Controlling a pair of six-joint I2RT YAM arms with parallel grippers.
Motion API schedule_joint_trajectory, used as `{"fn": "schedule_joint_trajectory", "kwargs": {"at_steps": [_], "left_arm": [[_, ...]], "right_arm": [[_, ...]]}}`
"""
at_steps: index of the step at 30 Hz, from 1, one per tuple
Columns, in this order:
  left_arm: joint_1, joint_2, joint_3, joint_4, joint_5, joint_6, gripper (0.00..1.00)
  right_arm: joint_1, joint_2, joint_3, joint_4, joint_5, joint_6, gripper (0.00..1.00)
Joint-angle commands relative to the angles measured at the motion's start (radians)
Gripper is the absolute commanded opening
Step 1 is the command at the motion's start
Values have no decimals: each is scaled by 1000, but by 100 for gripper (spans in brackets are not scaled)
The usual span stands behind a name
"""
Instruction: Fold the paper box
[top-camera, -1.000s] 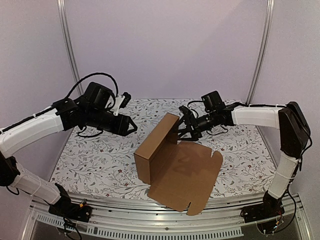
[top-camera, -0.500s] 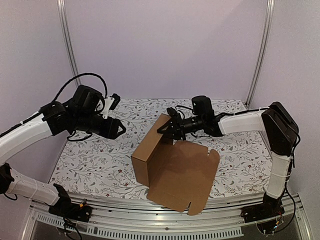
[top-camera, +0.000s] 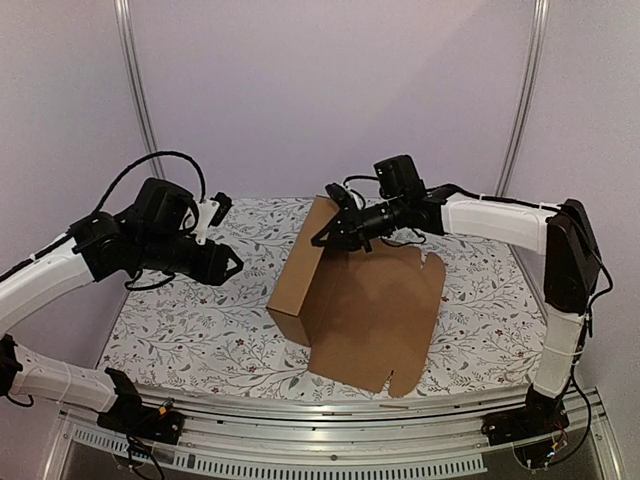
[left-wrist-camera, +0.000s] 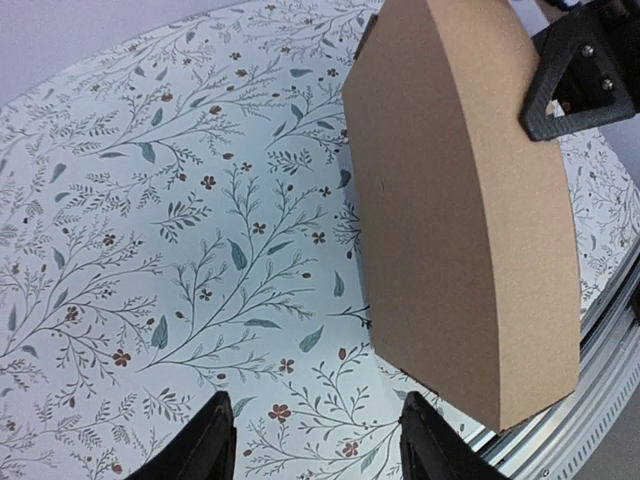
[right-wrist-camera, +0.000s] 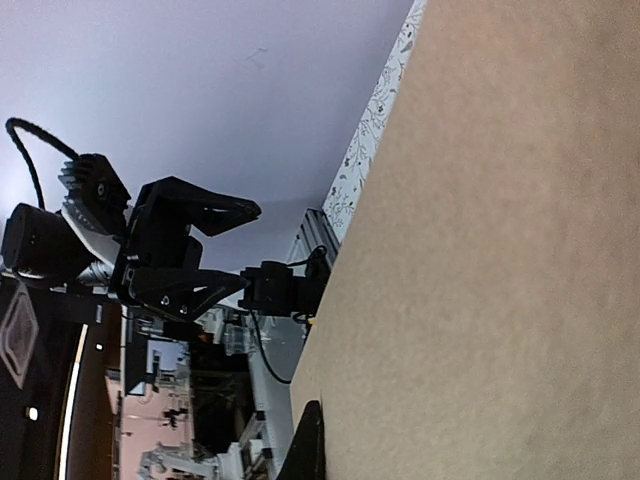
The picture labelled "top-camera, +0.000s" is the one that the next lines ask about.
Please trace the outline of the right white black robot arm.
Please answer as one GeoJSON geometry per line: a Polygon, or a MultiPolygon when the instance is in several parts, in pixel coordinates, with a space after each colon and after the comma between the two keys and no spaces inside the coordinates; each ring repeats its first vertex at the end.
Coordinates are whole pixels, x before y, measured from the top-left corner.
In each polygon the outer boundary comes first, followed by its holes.
{"type": "Polygon", "coordinates": [[[428,187],[408,154],[375,163],[374,175],[381,200],[368,207],[345,184],[326,186],[337,212],[312,245],[369,252],[374,240],[411,229],[487,239],[535,260],[546,324],[539,366],[523,406],[485,416],[482,433],[495,446],[567,427],[563,400],[576,385],[575,370],[593,334],[593,305],[614,287],[583,203],[535,203],[472,193],[452,183],[428,187]]]}

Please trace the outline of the brown cardboard box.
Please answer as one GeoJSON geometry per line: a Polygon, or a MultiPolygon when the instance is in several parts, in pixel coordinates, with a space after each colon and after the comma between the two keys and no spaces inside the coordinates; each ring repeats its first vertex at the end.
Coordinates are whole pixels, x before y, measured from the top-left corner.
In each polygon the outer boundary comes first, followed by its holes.
{"type": "Polygon", "coordinates": [[[336,212],[329,198],[314,198],[267,310],[286,339],[310,348],[309,372],[404,397],[426,368],[445,264],[433,252],[378,240],[370,253],[313,246],[336,212]]]}

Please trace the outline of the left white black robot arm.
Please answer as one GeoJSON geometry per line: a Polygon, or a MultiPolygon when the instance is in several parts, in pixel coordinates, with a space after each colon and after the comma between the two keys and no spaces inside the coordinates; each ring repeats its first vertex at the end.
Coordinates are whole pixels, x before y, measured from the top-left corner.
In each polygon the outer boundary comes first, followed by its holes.
{"type": "Polygon", "coordinates": [[[143,404],[129,377],[106,368],[91,370],[41,356],[19,344],[10,330],[57,298],[117,272],[129,291],[146,270],[168,281],[181,274],[204,285],[221,286],[243,263],[230,246],[208,239],[232,201],[219,192],[196,200],[186,189],[147,179],[134,203],[111,215],[102,209],[76,221],[50,245],[1,276],[1,394],[76,405],[97,413],[99,426],[130,436],[174,443],[183,417],[166,401],[143,404]]]}

